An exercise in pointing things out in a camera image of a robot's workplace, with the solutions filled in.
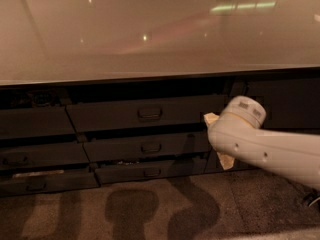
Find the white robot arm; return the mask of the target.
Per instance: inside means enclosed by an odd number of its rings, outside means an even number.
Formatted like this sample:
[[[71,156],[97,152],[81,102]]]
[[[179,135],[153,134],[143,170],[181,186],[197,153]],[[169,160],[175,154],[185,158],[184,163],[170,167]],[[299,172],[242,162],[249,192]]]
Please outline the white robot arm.
[[[265,109],[237,96],[221,114],[207,113],[214,150],[300,184],[320,189],[320,136],[263,130]]]

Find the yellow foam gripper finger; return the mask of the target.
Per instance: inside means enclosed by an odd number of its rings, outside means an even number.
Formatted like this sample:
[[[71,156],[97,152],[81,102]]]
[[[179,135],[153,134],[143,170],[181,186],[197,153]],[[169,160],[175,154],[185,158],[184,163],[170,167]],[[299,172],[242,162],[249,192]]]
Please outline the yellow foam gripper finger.
[[[219,115],[216,115],[214,113],[207,113],[204,115],[204,122],[207,127],[210,127],[211,125],[213,125],[218,119],[219,119]]]
[[[221,153],[221,152],[218,152],[217,156],[218,156],[220,164],[224,170],[229,170],[229,169],[233,168],[234,163],[235,163],[234,157],[232,157],[228,154],[225,154],[225,153]]]

